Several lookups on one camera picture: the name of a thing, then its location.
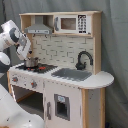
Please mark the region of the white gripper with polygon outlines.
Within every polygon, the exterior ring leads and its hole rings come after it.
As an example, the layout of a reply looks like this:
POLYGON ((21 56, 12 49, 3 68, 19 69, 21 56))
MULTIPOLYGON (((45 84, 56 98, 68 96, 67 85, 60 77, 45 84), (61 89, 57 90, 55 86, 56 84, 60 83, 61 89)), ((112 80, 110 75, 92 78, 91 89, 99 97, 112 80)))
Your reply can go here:
POLYGON ((16 53, 20 60, 24 60, 27 58, 27 54, 32 52, 31 50, 31 42, 26 34, 23 34, 18 40, 18 47, 16 49, 16 53))

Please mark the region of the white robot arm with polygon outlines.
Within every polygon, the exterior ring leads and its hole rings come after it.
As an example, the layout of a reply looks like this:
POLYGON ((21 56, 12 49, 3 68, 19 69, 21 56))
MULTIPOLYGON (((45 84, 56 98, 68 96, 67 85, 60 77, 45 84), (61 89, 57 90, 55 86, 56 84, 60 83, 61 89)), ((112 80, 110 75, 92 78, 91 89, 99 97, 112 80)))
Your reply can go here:
MULTIPOLYGON (((31 42, 17 25, 9 20, 1 25, 0 33, 0 78, 11 67, 10 58, 4 50, 16 46, 16 54, 20 60, 32 53, 31 42)), ((30 114, 21 108, 9 92, 0 84, 0 127, 1 128, 44 128, 44 120, 37 114, 30 114)))

